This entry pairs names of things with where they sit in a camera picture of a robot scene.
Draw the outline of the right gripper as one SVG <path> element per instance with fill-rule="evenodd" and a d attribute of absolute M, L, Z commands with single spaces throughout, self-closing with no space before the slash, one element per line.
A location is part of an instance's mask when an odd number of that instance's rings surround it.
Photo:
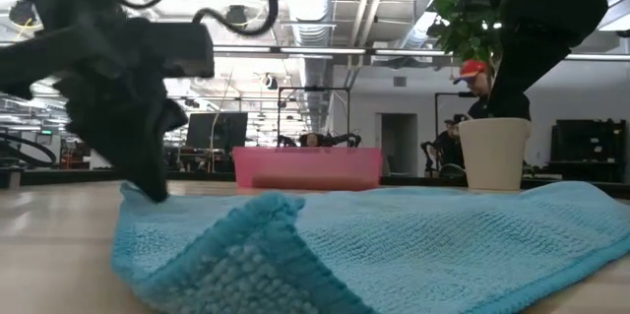
<path fill-rule="evenodd" d="M 607 0 L 501 0 L 502 58 L 490 102 L 523 94 L 598 26 Z"/>

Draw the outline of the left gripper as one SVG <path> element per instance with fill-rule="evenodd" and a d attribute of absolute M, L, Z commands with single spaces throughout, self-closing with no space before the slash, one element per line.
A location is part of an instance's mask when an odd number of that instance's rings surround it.
<path fill-rule="evenodd" d="M 32 99 L 32 84 L 59 77 L 69 130 L 155 203 L 168 197 L 159 138 L 188 123 L 165 96 L 162 29 L 144 18 L 85 19 L 0 47 L 0 92 Z"/>

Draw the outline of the translucent pink plastic bin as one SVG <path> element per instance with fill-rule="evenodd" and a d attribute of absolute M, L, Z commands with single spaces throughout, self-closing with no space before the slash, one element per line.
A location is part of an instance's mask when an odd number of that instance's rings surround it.
<path fill-rule="evenodd" d="M 252 188 L 258 175 L 348 176 L 376 179 L 382 175 L 382 154 L 374 148 L 236 147 L 232 151 L 235 180 Z"/>

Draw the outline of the turquoise microfiber towel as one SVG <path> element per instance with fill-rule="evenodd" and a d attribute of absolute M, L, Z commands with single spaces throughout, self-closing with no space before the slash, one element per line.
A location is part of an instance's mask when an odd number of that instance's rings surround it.
<path fill-rule="evenodd" d="M 162 314 L 516 314 L 630 253 L 630 205 L 585 182 L 121 192 L 112 268 Z"/>

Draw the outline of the black computer monitor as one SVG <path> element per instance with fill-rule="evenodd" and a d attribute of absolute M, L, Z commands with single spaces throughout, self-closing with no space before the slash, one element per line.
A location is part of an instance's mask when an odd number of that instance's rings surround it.
<path fill-rule="evenodd" d="M 185 146 L 229 151 L 244 147 L 247 123 L 246 112 L 193 113 L 189 117 Z"/>

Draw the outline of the green leafy plant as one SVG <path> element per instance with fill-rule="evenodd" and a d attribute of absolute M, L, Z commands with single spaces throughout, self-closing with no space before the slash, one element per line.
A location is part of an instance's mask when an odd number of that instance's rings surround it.
<path fill-rule="evenodd" d="M 436 39 L 442 51 L 460 62 L 478 59 L 492 69 L 498 67 L 502 55 L 498 41 L 501 24 L 495 10 L 465 12 L 460 0 L 431 0 L 426 11 L 436 15 L 426 34 Z"/>

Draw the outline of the white plant pot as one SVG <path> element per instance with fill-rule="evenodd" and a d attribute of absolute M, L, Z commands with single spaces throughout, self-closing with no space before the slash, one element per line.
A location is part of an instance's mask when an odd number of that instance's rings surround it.
<path fill-rule="evenodd" d="M 472 119 L 459 124 L 468 187 L 513 192 L 521 189 L 531 122 L 522 118 Z"/>

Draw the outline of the black shelf unit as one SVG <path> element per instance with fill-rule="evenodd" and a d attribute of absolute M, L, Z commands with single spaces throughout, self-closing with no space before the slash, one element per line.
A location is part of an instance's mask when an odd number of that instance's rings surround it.
<path fill-rule="evenodd" d="M 625 120 L 557 120 L 551 129 L 547 167 L 565 180 L 621 183 L 626 136 Z"/>

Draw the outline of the black ceiling device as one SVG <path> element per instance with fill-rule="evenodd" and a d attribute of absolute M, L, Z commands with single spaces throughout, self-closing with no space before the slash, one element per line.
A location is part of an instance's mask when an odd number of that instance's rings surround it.
<path fill-rule="evenodd" d="M 246 28 L 248 24 L 246 10 L 247 7 L 243 5 L 229 5 L 225 13 L 225 18 L 232 25 Z"/>

